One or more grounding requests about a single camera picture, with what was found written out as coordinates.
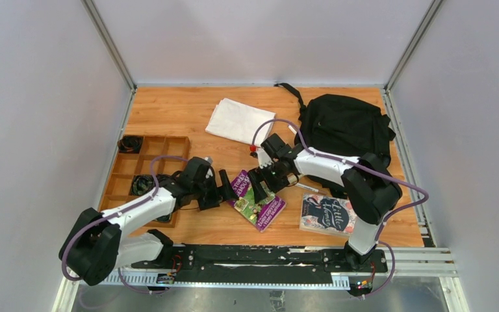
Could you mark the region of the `purple treehouse book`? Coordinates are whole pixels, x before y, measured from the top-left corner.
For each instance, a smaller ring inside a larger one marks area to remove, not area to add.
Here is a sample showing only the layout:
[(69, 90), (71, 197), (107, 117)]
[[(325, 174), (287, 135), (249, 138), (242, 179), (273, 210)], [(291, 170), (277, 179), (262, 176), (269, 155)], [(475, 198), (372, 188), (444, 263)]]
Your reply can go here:
[(239, 172), (231, 182), (231, 186), (238, 195), (238, 199), (228, 201), (228, 204), (259, 232), (265, 231), (287, 206), (286, 201), (271, 192), (264, 183), (262, 186), (267, 196), (264, 200), (256, 202), (248, 173), (245, 170)]

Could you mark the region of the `black student backpack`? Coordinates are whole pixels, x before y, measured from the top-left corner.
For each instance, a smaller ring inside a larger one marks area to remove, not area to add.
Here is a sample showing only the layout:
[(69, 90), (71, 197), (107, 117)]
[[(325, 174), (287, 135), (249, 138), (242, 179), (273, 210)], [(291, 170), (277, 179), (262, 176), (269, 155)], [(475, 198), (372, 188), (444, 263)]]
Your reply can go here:
[(300, 91), (290, 84), (276, 86), (298, 99), (300, 132), (307, 146), (341, 156), (373, 153), (385, 166), (390, 165), (390, 142), (396, 133), (390, 128), (390, 118), (379, 107), (335, 94), (324, 94), (305, 104)]

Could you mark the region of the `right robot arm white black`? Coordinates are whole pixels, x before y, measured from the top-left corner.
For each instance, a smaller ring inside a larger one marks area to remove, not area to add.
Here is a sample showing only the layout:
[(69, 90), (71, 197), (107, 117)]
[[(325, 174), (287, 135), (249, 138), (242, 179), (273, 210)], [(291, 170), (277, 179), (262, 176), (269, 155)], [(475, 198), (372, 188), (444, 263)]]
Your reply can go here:
[(290, 185), (289, 176), (318, 177), (341, 186), (356, 214), (355, 227), (345, 247), (345, 262), (353, 271), (362, 271), (371, 262), (383, 219), (402, 197), (402, 190), (382, 160), (373, 153), (343, 157), (326, 153), (300, 142), (290, 146), (277, 134), (249, 147), (258, 166), (248, 177), (257, 199), (264, 187), (277, 193)]

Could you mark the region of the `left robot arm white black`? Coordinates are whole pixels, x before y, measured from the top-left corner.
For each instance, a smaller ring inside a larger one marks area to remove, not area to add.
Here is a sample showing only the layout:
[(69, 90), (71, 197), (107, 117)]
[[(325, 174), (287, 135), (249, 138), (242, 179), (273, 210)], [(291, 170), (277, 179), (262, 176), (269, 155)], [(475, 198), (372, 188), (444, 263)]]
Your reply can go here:
[(90, 207), (80, 213), (58, 253), (66, 279), (93, 286), (111, 272), (141, 261), (166, 268), (173, 260), (173, 242), (158, 230), (134, 237), (135, 230), (192, 201), (206, 210), (238, 199), (226, 171), (215, 172), (209, 159), (193, 157), (184, 170), (152, 179), (153, 188), (130, 202), (103, 212)]

